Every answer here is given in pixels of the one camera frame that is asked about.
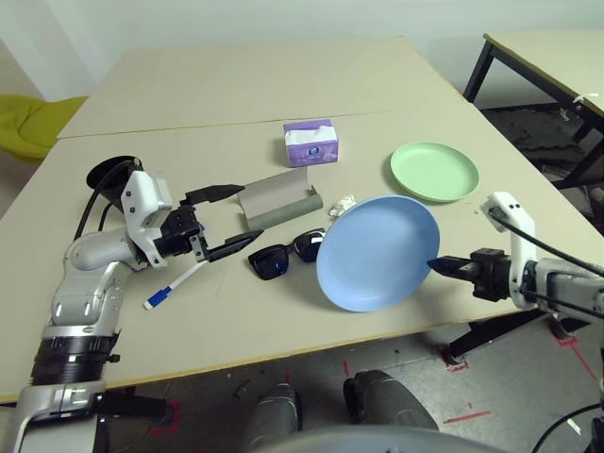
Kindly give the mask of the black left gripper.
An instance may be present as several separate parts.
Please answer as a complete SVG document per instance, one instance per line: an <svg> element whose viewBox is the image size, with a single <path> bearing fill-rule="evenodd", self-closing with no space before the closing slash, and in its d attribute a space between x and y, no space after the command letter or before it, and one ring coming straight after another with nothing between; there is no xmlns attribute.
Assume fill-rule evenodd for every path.
<svg viewBox="0 0 604 453"><path fill-rule="evenodd" d="M245 186L224 184L185 193L180 206L168 214L160 227L160 237L154 241L159 254L165 259L192 254L198 262L214 262L238 253L253 243L263 233L262 229L233 236L226 239L222 245L207 248L204 228L195 215L194 205L218 202L244 189Z"/></svg>

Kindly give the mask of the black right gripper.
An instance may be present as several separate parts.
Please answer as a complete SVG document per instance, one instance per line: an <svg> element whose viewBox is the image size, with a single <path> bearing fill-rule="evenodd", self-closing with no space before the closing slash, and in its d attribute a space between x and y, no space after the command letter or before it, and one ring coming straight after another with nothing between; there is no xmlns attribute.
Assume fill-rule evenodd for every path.
<svg viewBox="0 0 604 453"><path fill-rule="evenodd" d="M465 266L471 261L478 268L474 276L473 267ZM443 277L472 280L476 298L497 302L510 296L511 259L503 250L480 248L470 254L470 260L442 256L429 260L428 266Z"/></svg>

